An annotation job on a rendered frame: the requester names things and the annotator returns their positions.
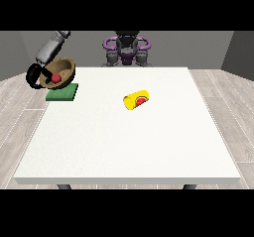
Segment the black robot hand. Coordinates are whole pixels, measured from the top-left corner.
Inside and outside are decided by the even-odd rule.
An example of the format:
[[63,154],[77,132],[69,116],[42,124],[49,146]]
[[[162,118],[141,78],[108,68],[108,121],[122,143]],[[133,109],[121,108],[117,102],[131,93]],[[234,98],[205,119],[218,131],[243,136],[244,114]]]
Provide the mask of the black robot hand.
[[41,66],[38,63],[33,63],[28,68],[28,71],[26,74],[26,81],[32,88],[34,89],[43,88],[42,85],[37,84],[37,80],[39,79],[41,74],[43,74],[47,78],[46,83],[49,83],[52,81],[53,74],[49,70],[47,70],[44,66]]

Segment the brown wooden bowl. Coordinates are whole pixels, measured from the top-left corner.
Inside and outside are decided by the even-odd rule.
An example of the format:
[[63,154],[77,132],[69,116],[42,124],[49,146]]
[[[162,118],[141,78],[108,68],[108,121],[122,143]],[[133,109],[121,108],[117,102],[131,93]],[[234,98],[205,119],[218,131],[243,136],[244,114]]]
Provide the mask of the brown wooden bowl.
[[47,66],[46,69],[52,74],[59,74],[62,80],[59,83],[46,83],[46,77],[40,75],[40,85],[47,89],[62,89],[67,87],[75,76],[75,63],[71,58],[63,57],[54,59]]

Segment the green square pad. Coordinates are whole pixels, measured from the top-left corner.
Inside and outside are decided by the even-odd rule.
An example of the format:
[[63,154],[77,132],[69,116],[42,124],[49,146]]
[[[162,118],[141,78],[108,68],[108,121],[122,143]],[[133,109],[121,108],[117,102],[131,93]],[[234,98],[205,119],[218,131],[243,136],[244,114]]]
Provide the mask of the green square pad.
[[50,90],[46,96],[47,101],[73,101],[76,91],[78,89],[77,83],[71,83],[62,89]]

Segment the yellow cup with melon print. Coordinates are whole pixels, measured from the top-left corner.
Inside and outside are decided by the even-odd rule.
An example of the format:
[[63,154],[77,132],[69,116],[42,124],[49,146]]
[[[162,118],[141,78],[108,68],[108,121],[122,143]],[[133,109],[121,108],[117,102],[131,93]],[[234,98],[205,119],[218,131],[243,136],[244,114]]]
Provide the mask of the yellow cup with melon print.
[[148,100],[149,92],[147,90],[139,90],[125,96],[123,103],[128,110],[133,110]]

